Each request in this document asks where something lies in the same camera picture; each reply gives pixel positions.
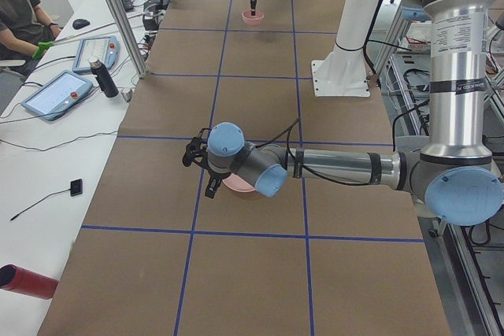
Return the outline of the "pink bowl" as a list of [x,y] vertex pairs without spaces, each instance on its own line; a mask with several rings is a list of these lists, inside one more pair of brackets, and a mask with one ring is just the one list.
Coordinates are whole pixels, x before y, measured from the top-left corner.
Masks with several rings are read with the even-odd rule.
[[241,17],[245,25],[250,27],[257,27],[264,20],[265,14],[259,10],[256,10],[255,13],[253,13],[251,9],[246,9],[242,11]]

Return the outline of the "pink plate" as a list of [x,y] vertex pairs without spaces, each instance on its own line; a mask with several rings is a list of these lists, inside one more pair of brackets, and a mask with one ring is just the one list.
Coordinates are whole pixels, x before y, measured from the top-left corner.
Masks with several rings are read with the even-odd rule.
[[223,180],[223,184],[230,190],[239,193],[250,193],[255,191],[255,187],[235,174],[231,174]]

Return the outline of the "small black square device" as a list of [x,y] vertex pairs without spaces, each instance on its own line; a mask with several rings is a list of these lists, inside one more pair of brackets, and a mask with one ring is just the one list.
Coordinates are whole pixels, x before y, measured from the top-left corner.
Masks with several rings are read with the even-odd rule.
[[70,182],[69,192],[71,197],[81,195],[83,193],[83,180],[74,179]]

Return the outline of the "black water bottle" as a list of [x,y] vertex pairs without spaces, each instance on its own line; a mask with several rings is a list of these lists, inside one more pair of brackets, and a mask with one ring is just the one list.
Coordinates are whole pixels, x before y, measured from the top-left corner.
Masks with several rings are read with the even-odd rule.
[[88,61],[91,73],[95,76],[102,92],[107,98],[115,98],[119,92],[106,66],[97,57],[90,57]]

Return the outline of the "far blue teach pendant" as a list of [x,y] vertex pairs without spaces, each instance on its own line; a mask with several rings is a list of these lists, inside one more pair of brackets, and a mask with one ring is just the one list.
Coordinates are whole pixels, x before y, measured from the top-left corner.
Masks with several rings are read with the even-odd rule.
[[76,51],[72,71],[76,74],[91,74],[90,61],[100,60],[107,69],[111,69],[117,60],[120,43],[115,36],[103,36],[82,39]]

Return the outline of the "blue teach pendant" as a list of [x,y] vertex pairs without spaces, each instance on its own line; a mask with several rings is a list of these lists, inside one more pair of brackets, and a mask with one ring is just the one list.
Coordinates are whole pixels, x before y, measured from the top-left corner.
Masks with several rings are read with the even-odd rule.
[[111,69],[117,60],[120,43],[115,36],[103,36],[82,39],[76,51],[72,71],[76,74],[91,74],[90,61],[100,60],[107,69]]
[[53,121],[81,101],[91,88],[89,79],[65,70],[28,96],[21,106],[32,115]]

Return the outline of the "black computer mouse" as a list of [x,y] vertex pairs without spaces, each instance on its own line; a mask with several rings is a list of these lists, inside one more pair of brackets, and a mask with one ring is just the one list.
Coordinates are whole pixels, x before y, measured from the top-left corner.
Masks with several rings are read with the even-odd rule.
[[82,18],[79,18],[79,19],[75,19],[73,22],[72,22],[72,28],[74,30],[80,30],[82,28],[85,28],[87,26],[89,26],[91,23],[89,20],[86,20],[86,19],[82,19]]

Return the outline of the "near blue teach pendant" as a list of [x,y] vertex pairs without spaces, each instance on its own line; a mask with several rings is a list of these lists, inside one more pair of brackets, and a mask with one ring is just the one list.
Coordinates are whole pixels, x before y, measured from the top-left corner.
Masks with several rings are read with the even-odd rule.
[[32,115],[53,121],[81,101],[91,88],[89,79],[65,70],[28,96],[21,106]]

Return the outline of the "red cylinder bottle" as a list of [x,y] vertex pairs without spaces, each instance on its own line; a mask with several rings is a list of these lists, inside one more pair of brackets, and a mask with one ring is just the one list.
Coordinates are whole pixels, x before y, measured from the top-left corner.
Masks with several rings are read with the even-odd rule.
[[13,264],[1,267],[1,289],[9,292],[46,300],[54,296],[58,283],[56,279]]

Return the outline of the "seated person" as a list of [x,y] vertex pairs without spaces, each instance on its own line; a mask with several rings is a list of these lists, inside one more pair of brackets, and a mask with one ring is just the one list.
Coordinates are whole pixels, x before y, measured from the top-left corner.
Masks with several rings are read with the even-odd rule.
[[1,0],[1,59],[24,60],[13,71],[28,76],[38,64],[33,54],[40,42],[55,40],[61,27],[40,5],[40,0]]

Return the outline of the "white central post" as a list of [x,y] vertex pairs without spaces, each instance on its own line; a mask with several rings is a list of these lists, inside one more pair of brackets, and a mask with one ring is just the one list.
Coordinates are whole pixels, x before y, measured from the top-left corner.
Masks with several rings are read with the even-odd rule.
[[323,61],[312,62],[317,97],[370,95],[366,80],[364,45],[380,0],[346,0],[334,49]]

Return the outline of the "aluminium frame post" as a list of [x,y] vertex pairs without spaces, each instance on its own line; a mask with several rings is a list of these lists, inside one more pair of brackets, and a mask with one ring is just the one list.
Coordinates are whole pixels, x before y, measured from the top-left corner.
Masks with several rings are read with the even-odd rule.
[[123,43],[126,47],[129,57],[134,65],[136,73],[140,79],[144,78],[147,74],[145,61],[139,52],[139,46],[133,34],[133,30],[128,21],[126,12],[124,10],[121,0],[106,0],[109,11],[115,21]]

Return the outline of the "green handled reach stick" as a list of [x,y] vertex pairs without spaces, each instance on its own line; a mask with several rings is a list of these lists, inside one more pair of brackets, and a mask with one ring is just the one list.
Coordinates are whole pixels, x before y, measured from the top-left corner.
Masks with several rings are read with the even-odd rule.
[[[150,12],[150,11],[144,11],[142,13],[137,13],[137,14],[133,14],[131,16],[128,16],[127,19],[130,20],[132,18],[136,18],[136,17],[141,17],[141,16],[152,16],[152,17],[155,17],[155,16],[159,16],[159,15],[164,15],[166,13],[165,10],[160,10],[160,11],[153,11],[153,12]],[[46,50],[48,50],[49,48],[51,48],[52,46],[56,46],[56,45],[62,45],[64,43],[68,43],[74,39],[78,39],[79,37],[83,36],[83,35],[87,35],[87,34],[90,34],[94,31],[98,31],[98,30],[101,30],[103,28],[107,28],[109,26],[112,26],[114,24],[113,23],[108,23],[108,24],[104,24],[102,26],[99,26],[99,27],[96,27],[96,28],[92,28],[90,30],[87,30],[87,31],[82,31],[80,33],[77,33],[76,35],[69,35],[69,36],[66,36],[62,39],[56,39],[54,41],[50,41],[50,42],[39,42],[38,43],[38,49],[37,51],[34,52],[34,54],[32,55],[32,58],[37,60],[37,59],[40,59]]]

